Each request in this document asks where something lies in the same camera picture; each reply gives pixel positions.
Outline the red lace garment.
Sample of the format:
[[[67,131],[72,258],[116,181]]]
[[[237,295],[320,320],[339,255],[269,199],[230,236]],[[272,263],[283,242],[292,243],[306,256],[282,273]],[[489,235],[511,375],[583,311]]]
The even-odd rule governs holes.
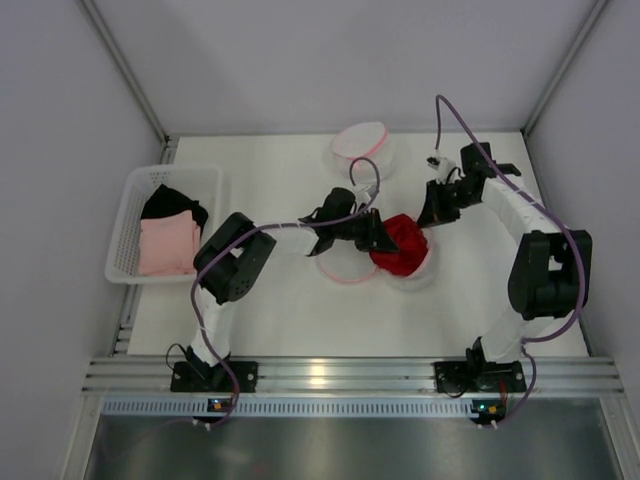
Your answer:
[[[400,251],[391,254],[370,252],[369,256],[378,268],[397,277],[409,277],[425,260],[429,242],[417,223],[406,214],[390,217],[383,223]]]

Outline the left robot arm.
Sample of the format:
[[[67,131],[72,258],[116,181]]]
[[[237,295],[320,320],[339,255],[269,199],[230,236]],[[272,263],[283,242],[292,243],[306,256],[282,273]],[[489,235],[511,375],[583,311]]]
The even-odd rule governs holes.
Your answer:
[[[321,206],[294,222],[257,226],[241,212],[231,214],[194,258],[190,300],[198,332],[186,350],[188,360],[203,369],[226,361],[234,304],[248,294],[269,260],[315,257],[337,240],[352,242],[360,252],[397,253],[372,206],[376,195],[335,187]]]

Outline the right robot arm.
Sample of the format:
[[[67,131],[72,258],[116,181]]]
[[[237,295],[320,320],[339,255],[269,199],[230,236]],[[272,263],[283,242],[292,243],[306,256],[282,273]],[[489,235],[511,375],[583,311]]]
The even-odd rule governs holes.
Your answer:
[[[520,170],[511,163],[495,162],[487,142],[462,148],[459,163],[440,154],[427,163],[437,176],[426,184],[419,226],[450,224],[464,209],[483,205],[516,243],[507,281],[509,304],[472,348],[486,362],[514,362],[522,345],[535,342],[554,320],[579,315],[586,304],[592,237],[550,219]]]

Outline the pink-trimmed mesh laundry bag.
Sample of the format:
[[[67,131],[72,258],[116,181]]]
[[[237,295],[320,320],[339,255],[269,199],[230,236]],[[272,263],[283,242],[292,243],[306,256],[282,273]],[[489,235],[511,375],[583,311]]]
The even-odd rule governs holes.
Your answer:
[[[388,128],[379,121],[347,127],[329,144],[328,164],[356,184],[384,180],[395,167],[395,144]]]

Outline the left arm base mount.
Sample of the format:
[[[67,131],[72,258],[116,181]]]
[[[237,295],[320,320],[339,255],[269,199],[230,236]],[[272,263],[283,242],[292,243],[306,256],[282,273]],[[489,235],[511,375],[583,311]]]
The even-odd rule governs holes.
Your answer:
[[[259,364],[253,361],[229,361],[240,393],[254,393]],[[230,374],[220,364],[210,366],[197,358],[176,362],[173,366],[170,391],[174,393],[232,393],[235,391]]]

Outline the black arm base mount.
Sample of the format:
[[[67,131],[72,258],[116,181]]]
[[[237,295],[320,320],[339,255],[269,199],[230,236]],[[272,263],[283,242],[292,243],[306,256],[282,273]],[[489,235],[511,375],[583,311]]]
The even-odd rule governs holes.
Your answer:
[[[526,380],[520,362],[440,361],[434,364],[436,390],[451,398],[467,393],[524,393]]]

